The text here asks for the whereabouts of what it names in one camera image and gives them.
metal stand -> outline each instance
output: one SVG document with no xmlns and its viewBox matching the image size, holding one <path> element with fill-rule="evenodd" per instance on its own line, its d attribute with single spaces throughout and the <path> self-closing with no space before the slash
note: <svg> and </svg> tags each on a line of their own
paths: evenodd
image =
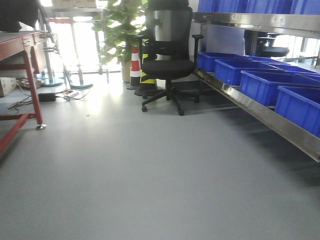
<svg viewBox="0 0 320 240">
<path fill-rule="evenodd" d="M 39 16 L 39 27 L 41 31 L 46 32 L 48 29 L 46 29 L 43 17 Z M 43 87 L 55 87 L 63 84 L 63 81 L 57 80 L 55 71 L 51 66 L 50 61 L 50 52 L 53 52 L 53 50 L 49 47 L 48 40 L 43 41 L 43 49 L 44 49 L 44 56 L 45 56 L 45 63 L 46 63 L 46 69 L 47 69 L 47 79 L 45 79 L 45 73 L 42 73 L 42 81 L 43 81 Z"/>
<path fill-rule="evenodd" d="M 79 60 L 79 53 L 78 53 L 78 48 L 77 48 L 77 41 L 76 41 L 76 35 L 75 35 L 75 26 L 74 26 L 74 17 L 94 17 L 97 14 L 100 14 L 100 18 L 101 20 L 89 20 L 89 21 L 82 21 L 82 23 L 96 23 L 96 22 L 104 22 L 104 9 L 102 8 L 65 8 L 65 9 L 55 9 L 52 7 L 45 7 L 44 8 L 46 15 L 48 18 L 52 18 L 57 20 L 57 18 L 65 18 L 65 19 L 69 19 L 69 21 L 67 22 L 68 24 L 70 24 L 71 26 L 71 33 L 72 33 L 72 40 L 73 40 L 73 46 L 74 46 L 74 51 L 75 51 L 75 55 L 76 55 L 76 59 L 77 59 L 77 75 L 79 78 L 79 84 L 73 84 L 71 83 L 71 88 L 75 88 L 75 89 L 83 89 L 83 88 L 90 88 L 93 86 L 93 84 L 84 84 L 84 73 L 81 69 L 81 63 Z M 104 37 L 106 37 L 105 35 L 105 28 L 104 28 L 104 24 L 103 25 L 103 33 L 104 33 Z M 97 49 L 97 56 L 98 56 L 98 60 L 99 60 L 99 69 L 97 70 L 97 73 L 99 73 L 100 75 L 102 75 L 104 72 L 106 72 L 106 78 L 107 78 L 107 82 L 109 82 L 109 71 L 103 71 L 102 68 L 102 59 L 100 57 L 100 41 L 99 41 L 99 34 L 98 32 L 95 32 L 95 41 L 96 41 L 96 49 Z"/>
</svg>

blue plastic bin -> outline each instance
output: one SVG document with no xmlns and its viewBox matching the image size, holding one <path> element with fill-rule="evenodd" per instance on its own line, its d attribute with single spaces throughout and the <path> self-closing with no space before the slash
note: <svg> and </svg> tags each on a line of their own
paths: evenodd
<svg viewBox="0 0 320 240">
<path fill-rule="evenodd" d="M 219 0 L 200 0 L 198 5 L 198 12 L 214 13 L 218 11 Z"/>
<path fill-rule="evenodd" d="M 220 53 L 220 52 L 204 52 L 200 51 L 198 53 L 198 58 L 196 65 L 206 71 L 207 73 L 214 73 L 216 69 L 215 60 L 248 60 L 251 61 L 251 57 L 248 56 L 240 56 L 232 53 Z"/>
<path fill-rule="evenodd" d="M 320 15 L 319 0 L 293 0 L 291 14 Z"/>
<path fill-rule="evenodd" d="M 293 0 L 248 0 L 250 14 L 290 14 Z"/>
<path fill-rule="evenodd" d="M 215 76 L 228 85 L 240 86 L 241 71 L 278 72 L 280 69 L 258 61 L 215 60 Z"/>
<path fill-rule="evenodd" d="M 221 0 L 218 12 L 220 13 L 245 13 L 248 0 Z"/>
<path fill-rule="evenodd" d="M 279 86 L 275 112 L 320 138 L 320 88 Z"/>
<path fill-rule="evenodd" d="M 259 61 L 262 63 L 274 63 L 274 64 L 286 64 L 289 65 L 289 63 L 286 63 L 284 61 L 279 61 L 279 60 L 275 60 L 272 59 L 270 57 L 264 57 L 264 56 L 248 56 L 249 58 L 251 58 L 253 61 Z"/>
<path fill-rule="evenodd" d="M 283 64 L 283 63 L 273 63 L 273 62 L 268 62 L 268 65 L 274 66 L 276 68 L 289 71 L 289 72 L 297 72 L 297 73 L 310 73 L 310 74 L 316 74 L 315 71 L 311 71 L 299 66 L 293 66 L 290 64 Z"/>
<path fill-rule="evenodd" d="M 305 87 L 319 86 L 320 81 L 311 78 L 269 72 L 244 71 L 242 73 L 240 92 L 256 100 L 264 106 L 275 106 L 279 90 L 278 86 Z"/>
</svg>

chair armrest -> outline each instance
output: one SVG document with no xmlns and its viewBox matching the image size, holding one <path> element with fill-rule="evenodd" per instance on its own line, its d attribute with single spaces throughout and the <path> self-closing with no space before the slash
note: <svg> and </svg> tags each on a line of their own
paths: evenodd
<svg viewBox="0 0 320 240">
<path fill-rule="evenodd" d="M 197 64 L 199 39 L 203 39 L 204 36 L 201 34 L 195 34 L 195 35 L 192 35 L 192 37 L 194 38 L 194 52 L 193 52 L 194 61 L 193 62 L 194 64 Z"/>
</svg>

orange and white traffic cone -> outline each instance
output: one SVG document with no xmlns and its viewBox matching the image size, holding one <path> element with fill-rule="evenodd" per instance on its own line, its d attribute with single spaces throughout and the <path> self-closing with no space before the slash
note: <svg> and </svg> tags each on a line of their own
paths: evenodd
<svg viewBox="0 0 320 240">
<path fill-rule="evenodd" d="M 141 69 L 138 48 L 133 46 L 131 53 L 131 71 L 130 71 L 130 83 L 126 86 L 126 89 L 134 90 L 140 84 Z"/>
</svg>

power strip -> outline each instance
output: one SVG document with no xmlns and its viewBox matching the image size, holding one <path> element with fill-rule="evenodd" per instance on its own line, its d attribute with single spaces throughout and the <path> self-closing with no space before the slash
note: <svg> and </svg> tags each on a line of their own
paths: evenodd
<svg viewBox="0 0 320 240">
<path fill-rule="evenodd" d="M 68 93 L 66 92 L 63 98 L 66 100 L 69 100 L 69 98 L 74 98 L 78 94 L 79 94 L 79 91 L 77 90 L 68 90 Z"/>
</svg>

